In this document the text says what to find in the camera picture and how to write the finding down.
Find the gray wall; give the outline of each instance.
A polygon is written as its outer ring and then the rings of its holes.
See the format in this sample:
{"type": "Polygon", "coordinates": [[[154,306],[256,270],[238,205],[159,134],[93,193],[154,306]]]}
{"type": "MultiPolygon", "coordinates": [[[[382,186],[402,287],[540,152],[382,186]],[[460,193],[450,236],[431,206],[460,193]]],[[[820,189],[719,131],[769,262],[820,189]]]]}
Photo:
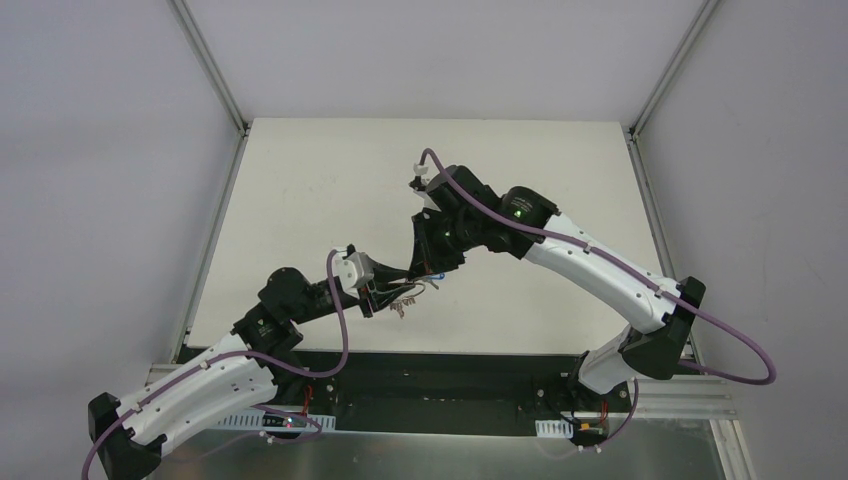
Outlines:
{"type": "Polygon", "coordinates": [[[194,0],[249,118],[631,122],[702,0],[194,0]]]}
{"type": "Polygon", "coordinates": [[[236,143],[165,1],[94,3],[0,6],[7,479],[79,478],[88,400],[162,359],[236,143]]]}
{"type": "MultiPolygon", "coordinates": [[[[643,135],[678,275],[779,376],[734,387],[760,478],[848,471],[848,3],[729,0],[643,135]]],[[[762,375],[714,329],[707,361],[762,375]]]]}

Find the metal frame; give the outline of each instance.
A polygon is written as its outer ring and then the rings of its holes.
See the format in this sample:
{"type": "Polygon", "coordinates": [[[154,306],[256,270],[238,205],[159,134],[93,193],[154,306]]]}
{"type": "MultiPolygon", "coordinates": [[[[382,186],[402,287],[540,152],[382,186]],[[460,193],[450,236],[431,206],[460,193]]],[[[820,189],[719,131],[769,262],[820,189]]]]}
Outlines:
{"type": "Polygon", "coordinates": [[[718,8],[723,1],[724,0],[704,0],[704,3],[701,4],[701,7],[698,9],[698,13],[695,15],[692,23],[689,24],[689,28],[686,29],[683,39],[677,45],[677,49],[675,49],[672,54],[671,60],[669,60],[668,64],[665,66],[659,81],[654,87],[654,90],[651,92],[651,96],[648,97],[648,101],[642,107],[636,122],[631,127],[630,132],[634,137],[639,138],[639,134],[641,134],[642,130],[645,129],[645,125],[651,119],[651,116],[657,109],[660,101],[662,101],[663,97],[668,92],[669,87],[677,77],[677,74],[680,73],[686,59],[689,58],[689,53],[692,51],[695,41],[706,29],[710,18],[712,18],[713,13],[716,11],[716,8],[718,8]]]}
{"type": "Polygon", "coordinates": [[[201,263],[195,276],[191,297],[189,298],[188,305],[186,306],[185,314],[179,323],[178,330],[174,335],[174,340],[170,345],[171,350],[168,354],[168,358],[170,358],[171,362],[177,361],[180,349],[183,347],[183,343],[185,342],[185,337],[191,332],[191,326],[194,324],[194,316],[197,313],[198,305],[200,305],[200,296],[203,294],[203,287],[206,285],[206,277],[209,275],[209,267],[212,265],[212,254],[215,253],[215,245],[218,243],[218,236],[221,234],[221,227],[224,225],[224,214],[227,211],[227,205],[230,203],[230,196],[232,195],[233,187],[236,184],[238,169],[241,165],[241,159],[244,156],[244,149],[247,146],[247,133],[239,139],[238,147],[236,148],[233,161],[230,164],[230,168],[227,173],[227,179],[223,185],[223,191],[221,192],[221,196],[219,197],[215,207],[215,216],[212,220],[212,228],[209,231],[209,235],[203,245],[201,263]]]}
{"type": "MultiPolygon", "coordinates": [[[[210,85],[215,90],[216,95],[241,137],[215,210],[213,226],[203,247],[202,262],[196,276],[191,299],[186,308],[178,334],[176,335],[176,341],[173,344],[172,362],[175,362],[185,335],[190,332],[203,291],[203,285],[209,272],[215,243],[217,242],[223,224],[224,213],[229,203],[230,195],[232,194],[236,175],[246,146],[249,124],[245,120],[232,92],[227,86],[186,0],[168,0],[168,3],[171,5],[174,15],[183,29],[186,40],[197,57],[201,68],[207,75],[210,85]]],[[[696,40],[704,31],[710,18],[721,3],[722,0],[704,0],[672,58],[666,65],[650,97],[641,109],[637,120],[625,131],[627,147],[648,216],[660,265],[663,273],[673,278],[676,278],[674,275],[674,266],[669,253],[665,229],[657,207],[656,197],[639,151],[639,135],[651,119],[665,94],[669,91],[674,79],[689,57],[689,53],[695,45],[696,40]]],[[[695,343],[691,343],[695,358],[700,359],[695,343]]],[[[155,382],[176,368],[178,368],[178,365],[174,364],[153,365],[148,375],[148,383],[155,382]]],[[[747,445],[741,433],[739,421],[736,419],[736,410],[733,407],[732,398],[728,393],[724,380],[705,376],[678,376],[670,381],[662,382],[640,378],[640,387],[639,406],[635,414],[637,418],[709,419],[725,476],[728,479],[734,480],[757,478],[750,461],[750,456],[748,455],[747,445]]],[[[612,413],[610,416],[622,417],[624,414],[612,413]]]]}
{"type": "Polygon", "coordinates": [[[239,109],[235,97],[233,97],[233,93],[227,86],[227,82],[224,80],[224,76],[221,74],[217,62],[215,62],[215,58],[209,51],[209,45],[206,44],[206,40],[200,32],[200,27],[197,26],[197,21],[194,19],[194,15],[192,15],[186,0],[168,0],[168,4],[171,6],[174,17],[176,17],[177,23],[180,24],[180,28],[182,28],[186,36],[186,41],[188,41],[191,50],[197,57],[200,67],[206,73],[207,78],[209,78],[212,89],[215,90],[215,94],[218,95],[218,99],[221,100],[221,104],[227,110],[230,120],[233,122],[236,130],[238,130],[239,135],[242,137],[246,136],[248,122],[245,120],[244,115],[242,115],[241,109],[239,109]]]}

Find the white table surface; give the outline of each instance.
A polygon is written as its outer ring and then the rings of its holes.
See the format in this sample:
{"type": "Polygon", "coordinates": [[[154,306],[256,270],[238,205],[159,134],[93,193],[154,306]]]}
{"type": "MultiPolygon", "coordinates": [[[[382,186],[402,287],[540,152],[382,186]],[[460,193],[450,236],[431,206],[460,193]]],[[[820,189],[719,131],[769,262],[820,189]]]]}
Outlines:
{"type": "MultiPolygon", "coordinates": [[[[208,346],[258,301],[271,272],[325,277],[331,248],[349,243],[408,268],[407,183],[425,147],[464,164],[499,195],[515,185],[558,205],[600,241],[659,270],[621,127],[600,122],[268,119],[254,121],[215,247],[190,346],[208,346]]],[[[599,347],[626,325],[553,272],[480,247],[400,319],[346,311],[353,351],[554,354],[599,347]]],[[[299,327],[299,349],[337,350],[338,322],[299,327]]]]}

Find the black joint housing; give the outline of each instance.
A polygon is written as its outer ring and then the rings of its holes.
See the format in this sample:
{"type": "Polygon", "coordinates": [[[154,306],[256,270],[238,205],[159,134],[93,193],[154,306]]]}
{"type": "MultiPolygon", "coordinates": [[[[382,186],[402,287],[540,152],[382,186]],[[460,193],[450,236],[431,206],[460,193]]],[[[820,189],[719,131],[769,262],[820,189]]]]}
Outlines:
{"type": "MultiPolygon", "coordinates": [[[[701,306],[707,287],[698,279],[688,277],[680,282],[678,289],[681,300],[697,308],[701,306]]],[[[678,305],[671,315],[666,315],[665,327],[655,332],[643,334],[631,328],[619,352],[633,370],[657,380],[669,380],[680,372],[677,364],[694,321],[695,314],[678,305]]]]}
{"type": "MultiPolygon", "coordinates": [[[[105,392],[88,402],[88,435],[92,442],[118,420],[120,406],[120,400],[105,392]]],[[[164,434],[149,445],[139,445],[130,437],[130,432],[119,426],[97,449],[109,480],[142,480],[162,461],[162,444],[167,440],[164,434]]]]}

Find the end effector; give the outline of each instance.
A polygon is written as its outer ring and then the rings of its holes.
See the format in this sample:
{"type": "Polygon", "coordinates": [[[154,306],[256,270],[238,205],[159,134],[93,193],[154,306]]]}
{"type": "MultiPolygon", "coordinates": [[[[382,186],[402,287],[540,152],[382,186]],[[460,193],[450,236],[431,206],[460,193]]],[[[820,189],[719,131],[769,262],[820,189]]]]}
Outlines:
{"type": "MultiPolygon", "coordinates": [[[[383,265],[349,245],[335,260],[336,282],[342,308],[358,306],[369,318],[388,307],[414,286],[406,270],[383,265]]],[[[302,324],[335,312],[331,279],[310,283],[296,268],[280,268],[259,291],[259,303],[233,326],[233,333],[254,350],[282,358],[303,340],[292,322],[302,324]]]]}

